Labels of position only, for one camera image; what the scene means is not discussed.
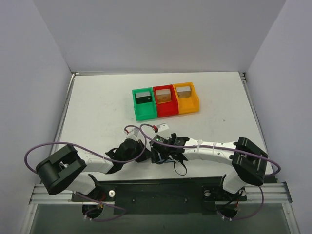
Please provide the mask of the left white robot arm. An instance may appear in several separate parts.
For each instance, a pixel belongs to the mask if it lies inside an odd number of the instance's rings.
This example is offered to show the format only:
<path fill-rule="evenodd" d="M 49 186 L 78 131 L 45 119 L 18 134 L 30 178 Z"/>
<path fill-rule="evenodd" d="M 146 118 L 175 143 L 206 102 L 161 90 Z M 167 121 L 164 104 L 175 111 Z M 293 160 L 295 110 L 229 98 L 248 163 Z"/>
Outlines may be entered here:
<path fill-rule="evenodd" d="M 153 155 L 141 140 L 130 138 L 105 154 L 107 158 L 86 150 L 79 152 L 77 146 L 67 144 L 40 162 L 36 166 L 36 173 L 50 195 L 64 190 L 88 195 L 98 184 L 94 173 L 114 174 L 127 161 L 144 162 Z"/>

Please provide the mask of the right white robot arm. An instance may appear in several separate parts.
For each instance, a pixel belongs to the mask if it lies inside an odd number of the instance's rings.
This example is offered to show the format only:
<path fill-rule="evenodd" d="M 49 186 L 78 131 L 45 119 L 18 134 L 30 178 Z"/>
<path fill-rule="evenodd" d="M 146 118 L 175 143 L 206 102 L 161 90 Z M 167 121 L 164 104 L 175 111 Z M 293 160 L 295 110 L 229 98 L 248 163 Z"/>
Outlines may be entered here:
<path fill-rule="evenodd" d="M 261 186 L 265 180 L 267 154 L 247 138 L 235 142 L 205 142 L 172 134 L 169 139 L 155 135 L 150 147 L 177 162 L 204 160 L 233 167 L 225 175 L 222 189 L 237 193 L 245 185 Z"/>

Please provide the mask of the black leather card holder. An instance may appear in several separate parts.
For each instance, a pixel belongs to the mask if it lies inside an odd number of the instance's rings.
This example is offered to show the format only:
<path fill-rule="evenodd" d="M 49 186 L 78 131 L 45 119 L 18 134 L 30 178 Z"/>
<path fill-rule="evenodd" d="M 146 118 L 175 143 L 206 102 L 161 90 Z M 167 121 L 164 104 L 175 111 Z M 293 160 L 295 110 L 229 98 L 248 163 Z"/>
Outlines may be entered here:
<path fill-rule="evenodd" d="M 151 162 L 157 165 L 161 165 L 163 163 L 174 163 L 177 162 L 177 160 L 175 160 L 171 155 L 152 151 Z"/>

